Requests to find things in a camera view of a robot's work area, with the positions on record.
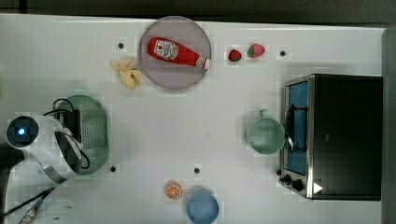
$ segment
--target white table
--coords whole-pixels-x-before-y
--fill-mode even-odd
[[[74,94],[95,97],[110,118],[106,165],[54,195],[76,202],[87,223],[190,223],[185,202],[196,186],[215,193],[219,224],[380,223],[380,202],[308,201],[281,187],[278,154],[255,153],[243,134],[262,107],[279,119],[287,80],[312,73],[380,76],[383,29],[198,22],[213,48],[204,81],[172,93],[143,77],[129,91],[110,59],[136,57],[152,22],[0,15],[1,133],[16,112],[49,111],[54,100]],[[253,42],[267,47],[261,60],[228,63],[232,46],[246,52]],[[284,58],[277,56],[282,49]],[[184,189],[178,202],[165,199],[168,180]]]

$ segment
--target bottle cap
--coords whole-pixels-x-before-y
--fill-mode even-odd
[[[209,66],[210,66],[210,59],[206,59],[204,64],[204,69],[209,69]]]

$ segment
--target banana peel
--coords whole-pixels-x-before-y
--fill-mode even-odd
[[[129,68],[132,61],[131,58],[122,63],[117,63],[114,59],[110,61],[111,66],[119,72],[122,83],[130,90],[134,90],[136,86],[140,85],[141,82],[138,78],[142,75],[135,67]]]

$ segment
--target toaster oven knob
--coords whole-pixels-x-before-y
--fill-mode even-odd
[[[285,183],[285,185],[289,185],[291,182],[291,177],[289,175],[284,175],[283,177],[280,177],[279,180]]]
[[[297,191],[301,191],[303,189],[303,182],[301,179],[291,181],[291,187]]]

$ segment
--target green basket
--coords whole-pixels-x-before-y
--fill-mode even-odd
[[[67,100],[79,110],[82,151],[91,163],[88,169],[81,169],[79,175],[90,175],[98,171],[108,157],[107,113],[102,105],[90,96],[75,95]],[[70,105],[62,102],[57,109],[70,109]],[[82,166],[87,166],[84,158]]]

